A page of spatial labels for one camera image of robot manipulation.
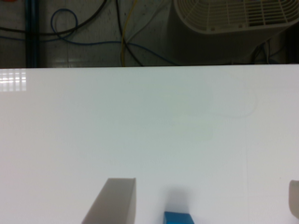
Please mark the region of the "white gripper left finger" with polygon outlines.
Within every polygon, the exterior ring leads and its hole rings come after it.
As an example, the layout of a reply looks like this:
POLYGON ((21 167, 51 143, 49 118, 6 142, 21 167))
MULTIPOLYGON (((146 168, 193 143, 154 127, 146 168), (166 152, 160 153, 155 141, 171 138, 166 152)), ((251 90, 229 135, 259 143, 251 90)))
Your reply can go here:
POLYGON ((136 180, 109 178, 81 224, 135 224, 136 180))

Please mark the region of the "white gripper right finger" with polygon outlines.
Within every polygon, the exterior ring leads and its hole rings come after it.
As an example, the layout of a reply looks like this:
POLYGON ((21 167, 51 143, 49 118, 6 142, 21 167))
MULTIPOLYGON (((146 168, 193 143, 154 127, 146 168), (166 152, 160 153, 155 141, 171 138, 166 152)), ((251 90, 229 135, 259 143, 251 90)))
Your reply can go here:
POLYGON ((289 208, 292 215, 299 218, 299 181, 296 180, 289 184, 289 208))

